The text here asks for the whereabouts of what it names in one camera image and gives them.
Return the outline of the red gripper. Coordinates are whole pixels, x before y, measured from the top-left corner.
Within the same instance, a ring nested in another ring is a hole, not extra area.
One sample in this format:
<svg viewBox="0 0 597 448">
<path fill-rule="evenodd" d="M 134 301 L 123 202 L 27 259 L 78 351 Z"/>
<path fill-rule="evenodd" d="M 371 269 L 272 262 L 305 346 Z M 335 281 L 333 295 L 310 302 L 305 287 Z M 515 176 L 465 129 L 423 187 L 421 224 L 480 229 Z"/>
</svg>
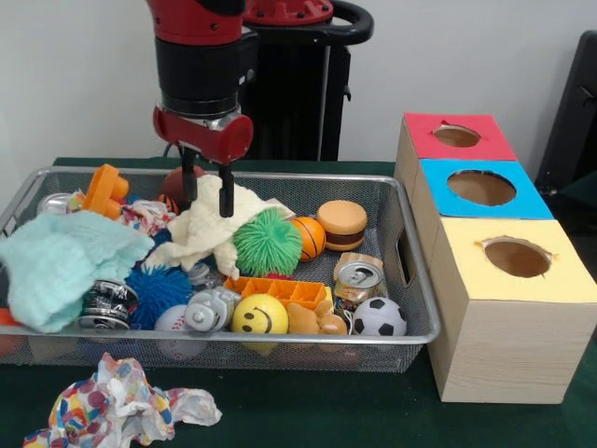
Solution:
<svg viewBox="0 0 597 448">
<path fill-rule="evenodd" d="M 162 140 L 182 146 L 181 171 L 187 202 L 196 199 L 196 154 L 192 149 L 208 161 L 231 164 L 246 154 L 254 135 L 252 120 L 240 112 L 233 112 L 221 119 L 190 119 L 157 105 L 153 111 L 153 125 Z M 221 179 L 219 214 L 232 217 L 234 177 L 231 167 L 220 165 L 218 175 Z"/>
</svg>

